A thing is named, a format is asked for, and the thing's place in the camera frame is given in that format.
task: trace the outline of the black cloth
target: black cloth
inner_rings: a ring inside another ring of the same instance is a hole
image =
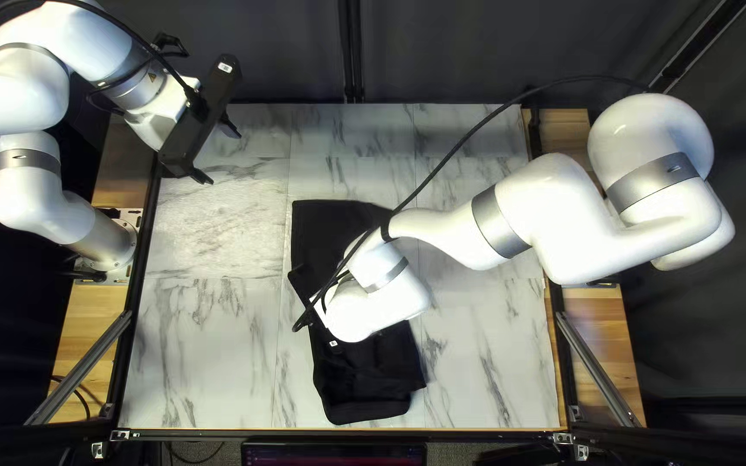
[[[330,279],[352,240],[388,216],[388,209],[365,202],[293,202],[288,278],[301,301],[306,303]],[[411,393],[425,387],[419,351],[405,321],[358,343],[337,340],[318,317],[307,329],[313,384],[333,424],[403,415]]]

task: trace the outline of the black curtain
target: black curtain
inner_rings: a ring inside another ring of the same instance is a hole
[[[670,93],[710,128],[715,164],[708,181],[736,236],[684,269],[658,272],[647,264],[626,273],[648,423],[746,433],[746,11]]]
[[[368,102],[504,102],[574,75],[646,84],[706,18],[714,0],[362,1]],[[622,85],[563,85],[534,101],[605,107]]]

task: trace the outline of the white marble surface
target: white marble surface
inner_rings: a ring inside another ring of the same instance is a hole
[[[163,180],[120,425],[335,428],[307,332],[289,330],[303,310],[286,280],[291,202],[395,207],[494,108],[232,105],[244,138],[215,135],[196,160],[215,185]],[[525,164],[519,109],[483,131],[410,207],[456,207]],[[558,426],[533,252],[475,272],[416,239],[398,245],[433,291],[410,321],[428,387],[403,416],[340,427]]]

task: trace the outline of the metal frame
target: metal frame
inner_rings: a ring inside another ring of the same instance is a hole
[[[65,405],[70,394],[76,390],[76,387],[79,387],[85,376],[91,372],[91,369],[94,368],[105,352],[109,350],[109,347],[114,344],[114,340],[129,327],[131,316],[131,311],[124,311],[109,325],[102,336],[82,356],[82,359],[62,379],[62,382],[60,382],[56,389],[27,418],[25,425],[47,424],[54,417],[59,408]]]
[[[104,442],[112,440],[108,445],[124,440],[258,440],[265,439],[274,442],[300,442],[306,440],[355,440],[363,439],[370,442],[400,441],[434,441],[434,442],[509,442],[509,443],[551,443],[562,447],[567,455],[574,455],[575,460],[584,460],[588,453],[598,449],[631,453],[643,456],[660,457],[666,460],[702,461],[711,463],[727,463],[744,461],[746,459],[746,439],[717,437],[713,435],[693,434],[684,431],[666,431],[639,427],[610,427],[583,422],[575,416],[577,397],[575,391],[575,377],[572,370],[571,351],[574,349],[581,356],[589,372],[593,374],[598,388],[604,393],[610,408],[621,410],[617,416],[622,422],[629,419],[631,412],[608,379],[599,362],[588,350],[583,338],[577,334],[574,327],[565,317],[565,303],[563,292],[559,285],[550,287],[551,307],[554,322],[559,332],[555,332],[559,373],[564,391],[564,402],[569,414],[568,432],[561,431],[514,431],[514,430],[189,430],[189,429],[118,429],[119,412],[122,408],[125,382],[131,359],[136,317],[139,312],[142,282],[145,275],[145,265],[148,260],[151,243],[152,226],[157,209],[160,189],[161,165],[152,157],[149,189],[146,195],[146,205],[139,234],[139,247],[135,253],[137,266],[133,268],[130,279],[129,292],[125,309],[118,322],[115,322],[92,347],[86,357],[77,365],[76,374],[67,377],[68,383],[60,384],[46,400],[37,413],[32,416],[33,421],[22,428],[0,429],[0,450],[3,448],[34,449],[51,445],[65,446],[77,443]],[[52,407],[63,401],[79,384],[82,376],[87,374],[86,367],[93,365],[104,353],[102,349],[115,337],[118,338],[117,353],[114,357],[107,409],[103,413],[105,418],[86,422],[40,425],[41,419],[52,416]]]
[[[344,101],[365,101],[364,66],[361,57],[360,0],[337,0],[341,62],[344,73]]]

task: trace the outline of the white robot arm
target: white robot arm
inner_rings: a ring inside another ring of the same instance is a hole
[[[585,283],[647,262],[672,270],[705,258],[733,237],[733,223],[704,178],[710,133],[687,104],[663,94],[627,97],[604,111],[588,140],[600,196],[563,154],[536,158],[451,212],[409,209],[389,235],[420,239],[473,270],[532,248],[556,283]],[[430,293],[379,232],[347,263],[350,275],[316,313],[337,338],[357,342],[415,317]]]
[[[0,26],[0,221],[79,252],[96,270],[111,270],[131,259],[130,233],[61,190],[57,142],[41,132],[65,115],[71,72],[105,88],[155,150],[187,107],[187,95],[129,34],[79,6],[46,2]],[[198,79],[181,79],[199,86]]]

